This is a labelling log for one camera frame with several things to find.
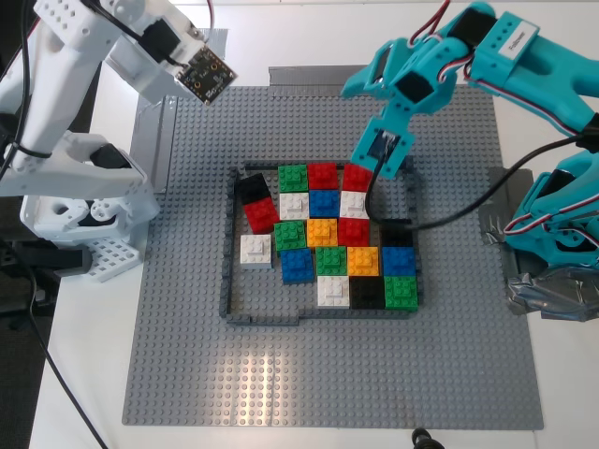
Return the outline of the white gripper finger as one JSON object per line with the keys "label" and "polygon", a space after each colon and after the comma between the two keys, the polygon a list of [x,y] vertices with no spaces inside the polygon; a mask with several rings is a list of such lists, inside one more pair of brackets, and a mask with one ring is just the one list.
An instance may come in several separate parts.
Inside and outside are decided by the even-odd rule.
{"label": "white gripper finger", "polygon": [[138,46],[114,46],[107,65],[151,104],[165,96],[183,97],[183,87]]}

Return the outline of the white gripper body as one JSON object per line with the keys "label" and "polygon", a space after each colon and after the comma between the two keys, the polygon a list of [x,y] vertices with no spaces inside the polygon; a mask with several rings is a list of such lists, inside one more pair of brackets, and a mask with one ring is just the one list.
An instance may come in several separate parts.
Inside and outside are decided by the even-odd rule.
{"label": "white gripper body", "polygon": [[109,17],[123,32],[115,46],[138,46],[175,78],[207,76],[206,35],[181,13],[170,11],[154,18],[142,31],[124,21],[128,15],[123,11]]}

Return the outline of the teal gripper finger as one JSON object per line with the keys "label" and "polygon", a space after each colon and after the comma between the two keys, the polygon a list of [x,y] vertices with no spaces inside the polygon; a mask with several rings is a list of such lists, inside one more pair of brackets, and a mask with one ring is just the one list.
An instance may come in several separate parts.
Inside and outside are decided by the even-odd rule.
{"label": "teal gripper finger", "polygon": [[389,84],[402,66],[403,41],[389,40],[368,65],[349,77],[341,89],[341,97],[367,95],[375,99],[389,99]]}

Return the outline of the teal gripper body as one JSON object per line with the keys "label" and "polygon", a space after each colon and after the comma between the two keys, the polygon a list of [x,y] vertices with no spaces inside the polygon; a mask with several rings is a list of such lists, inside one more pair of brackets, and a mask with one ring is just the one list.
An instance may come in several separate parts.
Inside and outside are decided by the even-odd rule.
{"label": "teal gripper body", "polygon": [[449,103],[457,71],[469,61],[469,46],[462,40],[432,34],[410,42],[390,43],[387,59],[387,113],[433,114]]}

